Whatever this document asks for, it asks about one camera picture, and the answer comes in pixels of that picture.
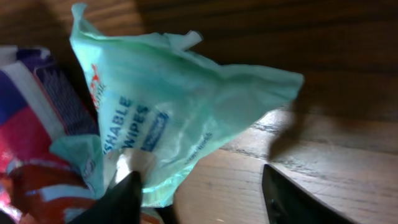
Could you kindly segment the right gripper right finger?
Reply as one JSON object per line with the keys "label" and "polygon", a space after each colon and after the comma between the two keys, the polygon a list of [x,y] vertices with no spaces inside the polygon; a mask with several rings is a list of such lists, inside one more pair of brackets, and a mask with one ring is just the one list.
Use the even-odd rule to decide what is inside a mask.
{"label": "right gripper right finger", "polygon": [[262,192],[270,224],[355,224],[271,164],[263,168]]}

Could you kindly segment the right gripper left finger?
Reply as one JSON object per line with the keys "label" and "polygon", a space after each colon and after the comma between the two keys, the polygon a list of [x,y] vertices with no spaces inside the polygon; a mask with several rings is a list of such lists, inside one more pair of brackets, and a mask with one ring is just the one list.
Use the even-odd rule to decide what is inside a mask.
{"label": "right gripper left finger", "polygon": [[140,224],[141,202],[141,174],[133,171],[68,224]]}

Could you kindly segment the orange snack bar wrapper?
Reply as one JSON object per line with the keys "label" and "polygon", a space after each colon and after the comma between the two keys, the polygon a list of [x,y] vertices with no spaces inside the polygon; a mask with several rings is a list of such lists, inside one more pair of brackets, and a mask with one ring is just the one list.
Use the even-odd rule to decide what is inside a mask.
{"label": "orange snack bar wrapper", "polygon": [[[32,164],[2,173],[1,190],[22,213],[20,223],[69,223],[99,200],[74,172]],[[162,219],[141,208],[140,223]]]}

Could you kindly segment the teal snack wrapper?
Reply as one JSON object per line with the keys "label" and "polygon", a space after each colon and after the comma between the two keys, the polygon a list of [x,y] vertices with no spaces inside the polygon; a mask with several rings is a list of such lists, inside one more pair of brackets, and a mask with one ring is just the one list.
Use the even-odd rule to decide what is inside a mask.
{"label": "teal snack wrapper", "polygon": [[303,76],[261,65],[219,65],[192,52],[199,33],[105,36],[72,6],[72,49],[99,134],[63,137],[50,151],[77,167],[96,198],[130,172],[143,207],[166,207],[195,164],[294,100]]}

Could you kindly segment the red purple snack pack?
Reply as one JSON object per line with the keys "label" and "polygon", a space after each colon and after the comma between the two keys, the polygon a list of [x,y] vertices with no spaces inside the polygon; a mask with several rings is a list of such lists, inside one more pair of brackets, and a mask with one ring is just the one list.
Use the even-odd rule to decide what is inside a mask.
{"label": "red purple snack pack", "polygon": [[62,136],[98,133],[87,108],[42,47],[1,47],[1,172],[13,160],[64,165],[49,151]]}

